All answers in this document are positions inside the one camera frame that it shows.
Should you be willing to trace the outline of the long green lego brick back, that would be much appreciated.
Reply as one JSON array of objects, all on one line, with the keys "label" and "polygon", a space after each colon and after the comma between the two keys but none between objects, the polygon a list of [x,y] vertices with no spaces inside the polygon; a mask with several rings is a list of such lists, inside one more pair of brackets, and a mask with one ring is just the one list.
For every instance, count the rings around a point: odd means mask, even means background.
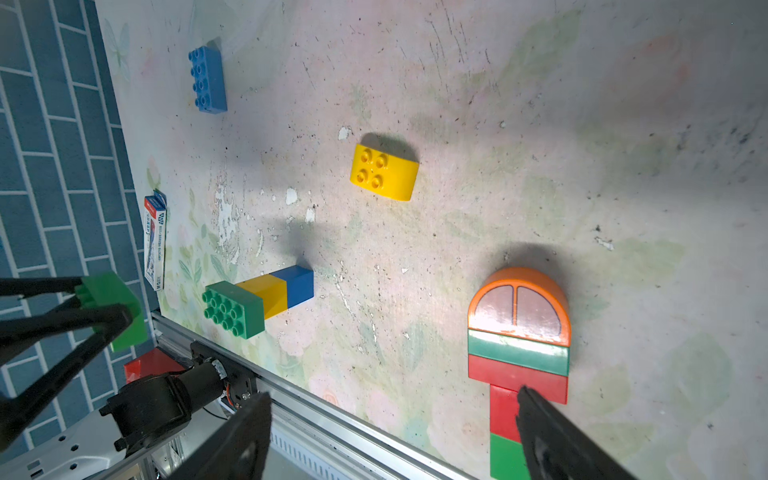
[{"label": "long green lego brick back", "polygon": [[75,296],[83,310],[109,314],[112,351],[123,351],[149,339],[141,302],[114,271],[82,277]]}]

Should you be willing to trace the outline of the long red lego brick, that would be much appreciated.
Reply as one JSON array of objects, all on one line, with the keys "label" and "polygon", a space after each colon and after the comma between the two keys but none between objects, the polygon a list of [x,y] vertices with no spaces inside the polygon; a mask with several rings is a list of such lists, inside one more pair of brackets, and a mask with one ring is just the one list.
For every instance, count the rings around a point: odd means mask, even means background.
[{"label": "long red lego brick", "polygon": [[535,389],[550,402],[568,403],[568,377],[513,365],[481,356],[468,356],[468,376],[507,390]]}]

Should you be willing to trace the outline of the small green lego brick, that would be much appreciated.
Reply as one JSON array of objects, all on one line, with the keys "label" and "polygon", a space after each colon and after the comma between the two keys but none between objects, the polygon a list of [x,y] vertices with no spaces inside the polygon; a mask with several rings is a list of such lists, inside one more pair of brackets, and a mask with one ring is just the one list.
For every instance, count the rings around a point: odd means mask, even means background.
[{"label": "small green lego brick", "polygon": [[498,480],[530,480],[523,446],[491,433],[490,475]]}]

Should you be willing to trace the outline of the long blue lego brick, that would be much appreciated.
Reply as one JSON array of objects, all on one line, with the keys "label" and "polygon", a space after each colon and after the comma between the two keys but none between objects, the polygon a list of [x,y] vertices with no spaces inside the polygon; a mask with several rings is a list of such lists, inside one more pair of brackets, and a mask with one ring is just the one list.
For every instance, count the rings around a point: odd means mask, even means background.
[{"label": "long blue lego brick", "polygon": [[219,114],[227,111],[223,66],[220,52],[201,46],[188,54],[190,74],[194,79],[195,106],[201,112]]}]

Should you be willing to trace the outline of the small yellow lego brick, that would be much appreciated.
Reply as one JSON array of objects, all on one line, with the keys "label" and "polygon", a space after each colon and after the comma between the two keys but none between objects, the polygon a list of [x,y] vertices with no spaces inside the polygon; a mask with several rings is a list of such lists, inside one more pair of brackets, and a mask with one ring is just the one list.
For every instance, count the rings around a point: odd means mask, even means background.
[{"label": "small yellow lego brick", "polygon": [[261,275],[239,282],[237,286],[263,301],[264,319],[274,317],[288,309],[287,283],[275,275]]}]

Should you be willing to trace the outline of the yellow rounded lego brick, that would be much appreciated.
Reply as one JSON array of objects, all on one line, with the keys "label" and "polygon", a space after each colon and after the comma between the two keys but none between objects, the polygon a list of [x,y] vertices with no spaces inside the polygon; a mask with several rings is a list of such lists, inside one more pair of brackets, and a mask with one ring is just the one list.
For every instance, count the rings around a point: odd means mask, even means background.
[{"label": "yellow rounded lego brick", "polygon": [[412,198],[419,164],[358,144],[349,180],[379,196],[407,202]]}]

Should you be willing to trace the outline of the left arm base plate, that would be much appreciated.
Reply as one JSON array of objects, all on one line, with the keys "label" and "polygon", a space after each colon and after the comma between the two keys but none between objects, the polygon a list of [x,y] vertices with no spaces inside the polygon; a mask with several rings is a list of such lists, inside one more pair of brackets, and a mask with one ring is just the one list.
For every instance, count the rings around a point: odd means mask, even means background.
[{"label": "left arm base plate", "polygon": [[245,364],[199,341],[193,341],[190,349],[195,360],[218,361],[221,364],[224,372],[223,395],[233,411],[239,410],[258,393],[256,374]]}]

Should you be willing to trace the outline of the orange round lego piece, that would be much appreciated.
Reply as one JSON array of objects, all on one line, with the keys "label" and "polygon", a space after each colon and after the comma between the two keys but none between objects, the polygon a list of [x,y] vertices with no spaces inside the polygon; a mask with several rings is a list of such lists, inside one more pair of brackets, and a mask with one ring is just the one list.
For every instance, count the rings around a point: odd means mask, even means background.
[{"label": "orange round lego piece", "polygon": [[564,290],[548,275],[509,267],[490,275],[472,298],[468,328],[568,347],[572,340]]}]

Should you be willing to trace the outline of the long green lego brick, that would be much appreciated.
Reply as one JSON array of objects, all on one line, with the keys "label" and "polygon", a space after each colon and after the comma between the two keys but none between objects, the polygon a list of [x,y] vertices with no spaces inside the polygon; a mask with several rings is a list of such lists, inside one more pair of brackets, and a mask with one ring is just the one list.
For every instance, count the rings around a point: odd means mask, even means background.
[{"label": "long green lego brick", "polygon": [[569,375],[570,352],[564,346],[470,329],[468,353],[555,375]]},{"label": "long green lego brick", "polygon": [[149,339],[141,302],[114,271],[82,277],[75,296],[83,310],[109,314],[112,351],[123,351]]},{"label": "long green lego brick", "polygon": [[236,337],[249,339],[265,329],[264,300],[245,289],[221,281],[205,287],[203,315]]}]

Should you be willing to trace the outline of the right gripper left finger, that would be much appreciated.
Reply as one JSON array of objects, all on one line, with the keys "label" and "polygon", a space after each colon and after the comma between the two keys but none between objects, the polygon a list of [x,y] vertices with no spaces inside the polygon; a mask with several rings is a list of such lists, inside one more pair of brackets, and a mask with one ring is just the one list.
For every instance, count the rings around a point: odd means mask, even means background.
[{"label": "right gripper left finger", "polygon": [[269,393],[255,394],[169,479],[261,479],[270,447],[271,405]]}]

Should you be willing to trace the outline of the small blue lego brick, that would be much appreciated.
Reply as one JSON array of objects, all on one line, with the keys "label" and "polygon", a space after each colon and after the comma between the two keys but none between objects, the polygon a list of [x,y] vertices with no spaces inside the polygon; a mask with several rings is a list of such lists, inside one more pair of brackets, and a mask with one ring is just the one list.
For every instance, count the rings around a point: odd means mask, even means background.
[{"label": "small blue lego brick", "polygon": [[314,297],[314,272],[311,269],[294,265],[271,275],[286,283],[288,309]]}]

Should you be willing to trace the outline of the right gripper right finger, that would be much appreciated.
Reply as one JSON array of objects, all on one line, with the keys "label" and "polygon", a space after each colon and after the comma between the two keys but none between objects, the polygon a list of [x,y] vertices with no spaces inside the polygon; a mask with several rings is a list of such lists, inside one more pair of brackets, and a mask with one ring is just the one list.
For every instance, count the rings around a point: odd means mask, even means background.
[{"label": "right gripper right finger", "polygon": [[635,479],[535,389],[522,387],[517,400],[516,423],[531,478]]}]

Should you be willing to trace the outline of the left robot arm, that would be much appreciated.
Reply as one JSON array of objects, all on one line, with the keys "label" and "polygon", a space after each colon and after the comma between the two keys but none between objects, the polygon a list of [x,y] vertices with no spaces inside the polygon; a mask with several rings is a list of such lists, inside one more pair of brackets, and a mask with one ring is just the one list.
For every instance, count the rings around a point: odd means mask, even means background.
[{"label": "left robot arm", "polygon": [[[32,385],[1,399],[1,448],[11,444],[106,346],[137,320],[141,306],[114,272],[89,277],[4,278],[1,294],[22,299],[67,293],[42,314],[1,325],[1,361],[8,363],[38,341],[90,329],[90,336]],[[218,398],[226,373],[217,361],[149,375],[122,387],[99,410],[41,446],[5,463],[4,479],[84,479],[179,432],[193,414]]]}]

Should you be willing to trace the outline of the small red lego brick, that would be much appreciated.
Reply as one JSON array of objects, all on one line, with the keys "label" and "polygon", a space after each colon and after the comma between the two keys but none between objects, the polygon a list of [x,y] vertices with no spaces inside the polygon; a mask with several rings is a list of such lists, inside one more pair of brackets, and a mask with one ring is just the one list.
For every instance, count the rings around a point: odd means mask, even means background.
[{"label": "small red lego brick", "polygon": [[496,385],[490,386],[490,432],[505,439],[521,442],[517,425],[518,392]]}]

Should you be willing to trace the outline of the long green lego brick front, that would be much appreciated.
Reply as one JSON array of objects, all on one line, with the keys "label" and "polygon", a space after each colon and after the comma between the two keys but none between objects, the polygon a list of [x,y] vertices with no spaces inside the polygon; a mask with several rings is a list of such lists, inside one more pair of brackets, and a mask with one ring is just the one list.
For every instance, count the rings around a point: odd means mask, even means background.
[{"label": "long green lego brick front", "polygon": [[569,375],[570,352],[564,346],[470,329],[468,353],[555,375]]}]

